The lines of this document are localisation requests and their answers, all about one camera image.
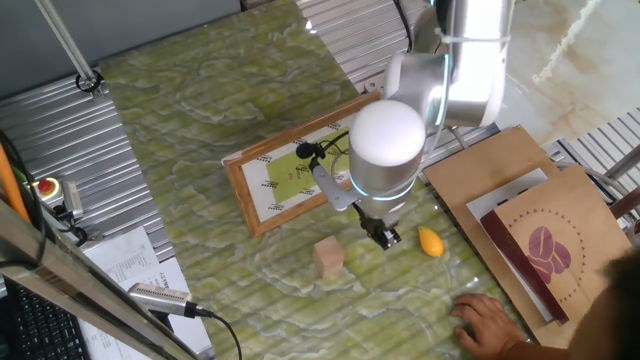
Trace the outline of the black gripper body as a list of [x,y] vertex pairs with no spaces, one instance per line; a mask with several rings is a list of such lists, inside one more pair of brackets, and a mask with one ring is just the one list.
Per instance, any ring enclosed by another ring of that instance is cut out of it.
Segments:
[[382,219],[370,217],[357,203],[353,203],[352,207],[357,212],[360,226],[365,231],[386,231],[388,229],[387,224]]

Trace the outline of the person right hand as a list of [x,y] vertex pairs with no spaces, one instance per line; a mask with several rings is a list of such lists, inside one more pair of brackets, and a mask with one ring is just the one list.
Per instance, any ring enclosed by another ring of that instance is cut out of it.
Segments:
[[462,319],[474,333],[472,336],[462,327],[455,330],[464,349],[482,360],[517,358],[526,341],[497,299],[470,294],[458,297],[453,305],[451,315]]

